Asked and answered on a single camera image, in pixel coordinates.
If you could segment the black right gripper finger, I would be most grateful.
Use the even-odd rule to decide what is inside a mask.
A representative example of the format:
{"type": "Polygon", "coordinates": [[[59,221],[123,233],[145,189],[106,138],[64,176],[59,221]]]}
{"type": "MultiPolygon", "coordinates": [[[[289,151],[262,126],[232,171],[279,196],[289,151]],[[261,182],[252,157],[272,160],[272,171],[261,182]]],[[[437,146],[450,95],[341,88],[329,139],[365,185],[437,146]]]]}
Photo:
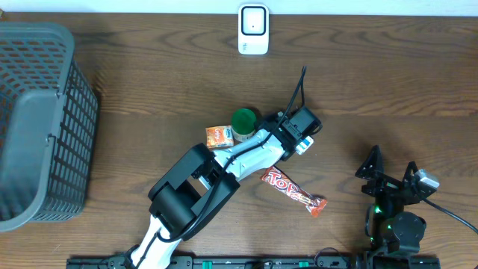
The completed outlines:
{"type": "Polygon", "coordinates": [[[360,179],[376,179],[384,173],[382,151],[378,145],[372,147],[369,156],[357,169],[355,177],[360,179]]]}
{"type": "Polygon", "coordinates": [[[410,161],[402,180],[404,187],[413,187],[417,184],[417,177],[415,175],[417,171],[418,167],[416,163],[414,161],[410,161]]]}

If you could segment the white Panadol box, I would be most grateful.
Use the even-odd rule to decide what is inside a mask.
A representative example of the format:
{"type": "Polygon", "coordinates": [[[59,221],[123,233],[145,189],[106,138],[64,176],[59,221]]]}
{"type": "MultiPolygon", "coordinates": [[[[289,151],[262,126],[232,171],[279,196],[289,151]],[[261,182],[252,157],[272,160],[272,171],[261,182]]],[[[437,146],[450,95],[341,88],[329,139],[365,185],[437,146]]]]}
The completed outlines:
{"type": "Polygon", "coordinates": [[[295,150],[298,155],[305,153],[308,148],[314,143],[314,139],[311,136],[303,138],[296,146],[295,150]]]}

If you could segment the red Top chocolate bar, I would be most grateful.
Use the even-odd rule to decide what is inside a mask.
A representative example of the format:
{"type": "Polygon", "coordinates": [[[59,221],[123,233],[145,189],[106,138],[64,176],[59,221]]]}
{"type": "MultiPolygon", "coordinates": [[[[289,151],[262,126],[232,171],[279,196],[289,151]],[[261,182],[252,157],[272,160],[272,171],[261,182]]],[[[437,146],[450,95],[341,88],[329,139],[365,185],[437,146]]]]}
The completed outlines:
{"type": "Polygon", "coordinates": [[[292,200],[302,203],[312,217],[318,217],[328,203],[327,199],[314,196],[303,190],[276,166],[267,168],[261,176],[261,181],[271,185],[292,200]]]}

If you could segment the green lid jar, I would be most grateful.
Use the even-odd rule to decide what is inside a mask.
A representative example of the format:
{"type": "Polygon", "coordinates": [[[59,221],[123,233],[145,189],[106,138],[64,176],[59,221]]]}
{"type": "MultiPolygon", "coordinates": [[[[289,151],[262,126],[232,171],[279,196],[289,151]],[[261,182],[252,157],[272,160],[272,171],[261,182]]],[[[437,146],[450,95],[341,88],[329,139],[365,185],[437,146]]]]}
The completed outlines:
{"type": "Polygon", "coordinates": [[[248,140],[255,134],[255,113],[248,108],[240,108],[232,115],[232,134],[239,142],[248,140]]]}

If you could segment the orange snack packet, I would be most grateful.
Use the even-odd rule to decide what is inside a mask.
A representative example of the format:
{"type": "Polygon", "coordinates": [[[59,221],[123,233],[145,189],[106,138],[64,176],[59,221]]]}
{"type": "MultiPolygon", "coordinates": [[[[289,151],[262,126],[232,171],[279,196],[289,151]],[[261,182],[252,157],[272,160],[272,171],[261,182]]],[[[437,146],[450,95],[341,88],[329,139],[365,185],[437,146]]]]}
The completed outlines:
{"type": "Polygon", "coordinates": [[[235,144],[231,126],[207,127],[205,131],[208,148],[230,147],[235,144]]]}

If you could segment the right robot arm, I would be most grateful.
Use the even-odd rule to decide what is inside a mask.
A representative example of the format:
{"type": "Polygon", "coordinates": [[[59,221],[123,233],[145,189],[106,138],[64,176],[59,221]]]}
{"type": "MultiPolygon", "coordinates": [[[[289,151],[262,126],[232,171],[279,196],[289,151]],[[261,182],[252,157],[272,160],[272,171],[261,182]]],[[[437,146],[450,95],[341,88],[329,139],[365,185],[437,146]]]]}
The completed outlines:
{"type": "Polygon", "coordinates": [[[374,198],[367,209],[365,235],[370,237],[370,249],[356,256],[356,268],[410,268],[412,256],[420,251],[426,221],[404,208],[418,204],[415,190],[418,171],[409,163],[402,180],[385,174],[379,146],[371,148],[369,156],[356,171],[364,179],[361,192],[374,198]]]}

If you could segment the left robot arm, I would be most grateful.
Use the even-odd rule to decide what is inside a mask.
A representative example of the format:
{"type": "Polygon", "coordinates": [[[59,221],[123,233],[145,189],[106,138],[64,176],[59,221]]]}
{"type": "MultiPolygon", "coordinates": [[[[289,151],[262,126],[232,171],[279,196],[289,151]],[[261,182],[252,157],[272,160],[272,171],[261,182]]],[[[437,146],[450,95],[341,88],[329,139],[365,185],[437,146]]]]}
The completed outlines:
{"type": "Polygon", "coordinates": [[[167,268],[182,241],[200,232],[250,174],[302,154],[321,121],[306,107],[271,114],[236,146],[189,149],[152,187],[150,225],[141,244],[125,256],[127,268],[167,268]]]}

